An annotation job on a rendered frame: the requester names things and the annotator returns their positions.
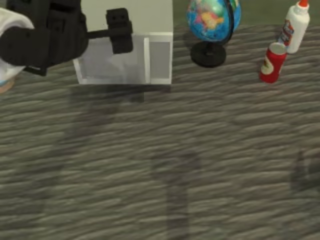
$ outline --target text on glue bottle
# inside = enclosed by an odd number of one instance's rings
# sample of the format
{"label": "text on glue bottle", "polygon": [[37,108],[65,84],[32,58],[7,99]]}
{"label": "text on glue bottle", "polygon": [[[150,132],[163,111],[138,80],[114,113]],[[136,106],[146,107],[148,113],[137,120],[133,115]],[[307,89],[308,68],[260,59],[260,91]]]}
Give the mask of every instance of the text on glue bottle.
{"label": "text on glue bottle", "polygon": [[288,54],[298,51],[310,22],[308,0],[300,0],[289,8],[278,39],[287,47]]}

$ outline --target glue bottle label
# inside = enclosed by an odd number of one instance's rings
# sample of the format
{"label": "glue bottle label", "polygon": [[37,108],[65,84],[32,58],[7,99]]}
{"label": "glue bottle label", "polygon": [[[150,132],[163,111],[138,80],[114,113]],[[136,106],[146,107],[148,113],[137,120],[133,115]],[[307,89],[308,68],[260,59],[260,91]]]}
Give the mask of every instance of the glue bottle label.
{"label": "glue bottle label", "polygon": [[261,73],[264,75],[269,75],[269,74],[272,74],[273,71],[274,71],[274,66],[271,63],[271,61],[269,60],[269,58],[266,56],[264,58],[264,63],[261,67]]}
{"label": "glue bottle label", "polygon": [[293,34],[295,30],[292,27],[292,24],[290,20],[286,19],[282,28],[281,35],[279,37],[278,42],[284,44],[286,47],[288,47],[291,43]]}

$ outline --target green background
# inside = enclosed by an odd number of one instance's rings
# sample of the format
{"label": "green background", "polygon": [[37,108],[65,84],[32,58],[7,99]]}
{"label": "green background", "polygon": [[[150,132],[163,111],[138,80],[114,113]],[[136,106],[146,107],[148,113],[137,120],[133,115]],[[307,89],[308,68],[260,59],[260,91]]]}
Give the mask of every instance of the green background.
{"label": "green background", "polygon": [[[241,24],[282,24],[288,9],[298,0],[239,0]],[[174,24],[186,24],[186,9],[190,0],[173,0]],[[320,0],[309,0],[310,24],[320,25]]]}

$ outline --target black globe base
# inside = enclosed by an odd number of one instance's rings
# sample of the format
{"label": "black globe base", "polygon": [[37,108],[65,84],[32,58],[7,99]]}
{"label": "black globe base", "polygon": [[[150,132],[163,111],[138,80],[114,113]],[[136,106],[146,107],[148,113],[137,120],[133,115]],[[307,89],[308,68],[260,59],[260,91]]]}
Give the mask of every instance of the black globe base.
{"label": "black globe base", "polygon": [[215,68],[222,65],[227,58],[225,48],[213,42],[199,42],[190,51],[191,60],[203,68]]}

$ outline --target wood grain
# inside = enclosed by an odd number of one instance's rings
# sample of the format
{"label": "wood grain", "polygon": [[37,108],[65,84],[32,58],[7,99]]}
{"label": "wood grain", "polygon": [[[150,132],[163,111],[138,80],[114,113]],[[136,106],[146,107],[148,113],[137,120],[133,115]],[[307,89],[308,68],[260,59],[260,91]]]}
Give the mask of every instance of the wood grain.
{"label": "wood grain", "polygon": [[170,92],[21,74],[0,95],[0,239],[318,240],[320,27],[266,85],[278,32],[242,26],[202,69],[177,28]]}

